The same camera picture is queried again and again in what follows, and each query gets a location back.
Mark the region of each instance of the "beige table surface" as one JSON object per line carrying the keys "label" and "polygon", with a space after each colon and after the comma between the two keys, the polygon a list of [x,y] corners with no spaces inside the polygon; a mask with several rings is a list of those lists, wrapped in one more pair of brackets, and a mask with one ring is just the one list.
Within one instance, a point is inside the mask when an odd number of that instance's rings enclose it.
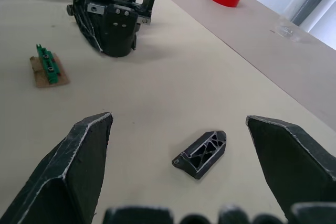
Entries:
{"label": "beige table surface", "polygon": [[[39,161],[86,116],[114,124],[93,223],[108,207],[166,206],[217,219],[224,204],[250,216],[283,213],[268,188],[245,125],[256,114],[301,125],[336,155],[336,134],[171,0],[156,0],[150,27],[127,57],[86,43],[67,0],[0,0],[0,215]],[[29,57],[57,53],[67,86],[37,89]],[[224,130],[227,149],[196,182],[171,160],[205,131]]]}

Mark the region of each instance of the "black plastic part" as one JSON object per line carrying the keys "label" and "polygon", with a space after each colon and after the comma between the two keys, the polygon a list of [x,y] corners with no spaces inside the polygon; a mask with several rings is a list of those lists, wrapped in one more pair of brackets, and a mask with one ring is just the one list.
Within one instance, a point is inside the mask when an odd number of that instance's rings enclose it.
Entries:
{"label": "black plastic part", "polygon": [[67,13],[69,16],[73,16],[74,7],[73,5],[67,5]]}
{"label": "black plastic part", "polygon": [[202,215],[188,215],[180,224],[210,224],[210,221]]}
{"label": "black plastic part", "polygon": [[282,224],[282,221],[272,215],[259,215],[252,224]]}
{"label": "black plastic part", "polygon": [[224,154],[225,147],[224,131],[206,132],[173,159],[172,164],[198,180]]}
{"label": "black plastic part", "polygon": [[[114,57],[123,57],[130,53],[136,40],[135,29],[138,14],[131,11],[128,16],[124,15],[125,11],[116,14],[116,9],[113,5],[107,7],[101,25],[98,25],[97,29],[100,29],[100,34],[104,34],[101,36],[102,45],[108,45],[104,47],[104,53]],[[111,23],[112,20],[115,20],[118,25]]]}
{"label": "black plastic part", "polygon": [[164,208],[124,207],[108,209],[103,224],[174,224],[174,220]]}
{"label": "black plastic part", "polygon": [[137,33],[139,30],[140,30],[140,24],[137,24],[136,27],[135,27],[135,32]]}
{"label": "black plastic part", "polygon": [[336,202],[294,204],[288,224],[335,224]]}
{"label": "black plastic part", "polygon": [[238,207],[230,206],[219,212],[218,224],[249,224],[247,214]]}
{"label": "black plastic part", "polygon": [[297,202],[336,201],[336,158],[301,127],[261,116],[248,116],[246,124],[286,217]]}
{"label": "black plastic part", "polygon": [[1,224],[90,224],[104,178],[113,118],[76,123],[38,164],[0,219]]}

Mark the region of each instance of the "glass cup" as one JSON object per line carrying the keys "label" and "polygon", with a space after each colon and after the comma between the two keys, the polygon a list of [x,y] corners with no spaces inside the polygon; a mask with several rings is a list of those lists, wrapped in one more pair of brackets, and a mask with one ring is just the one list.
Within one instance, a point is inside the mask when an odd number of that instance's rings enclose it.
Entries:
{"label": "glass cup", "polygon": [[295,42],[309,42],[308,32],[335,0],[291,0],[277,20],[275,31]]}

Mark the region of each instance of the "cardboard piece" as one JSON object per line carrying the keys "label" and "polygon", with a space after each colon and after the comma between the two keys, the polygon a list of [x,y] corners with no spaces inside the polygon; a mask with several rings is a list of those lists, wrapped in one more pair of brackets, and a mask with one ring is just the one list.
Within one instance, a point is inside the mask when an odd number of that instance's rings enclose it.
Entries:
{"label": "cardboard piece", "polygon": [[60,71],[60,75],[58,76],[58,82],[54,84],[49,83],[47,75],[38,57],[30,58],[30,63],[34,71],[36,87],[38,88],[54,87],[54,86],[66,85],[70,82],[67,75],[65,74],[64,68],[59,58],[57,57],[56,54],[53,54],[53,56]]}

